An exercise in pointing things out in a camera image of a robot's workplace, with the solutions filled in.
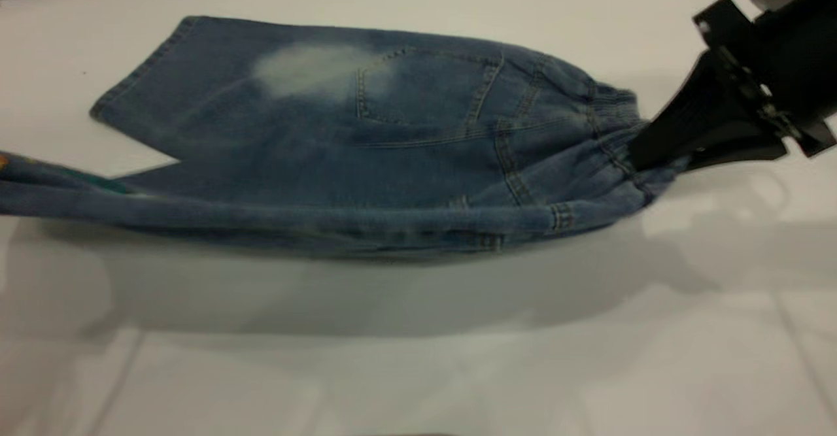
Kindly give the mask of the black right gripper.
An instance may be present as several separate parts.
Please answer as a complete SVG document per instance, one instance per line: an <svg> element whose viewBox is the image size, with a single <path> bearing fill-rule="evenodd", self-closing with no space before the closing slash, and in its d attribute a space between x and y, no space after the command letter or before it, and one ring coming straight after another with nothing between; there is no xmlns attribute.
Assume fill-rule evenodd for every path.
<svg viewBox="0 0 837 436"><path fill-rule="evenodd" d="M793 0L750 20L732 0L693 17L708 51L630 143L637 170L687 171L835 147L835 0Z"/></svg>

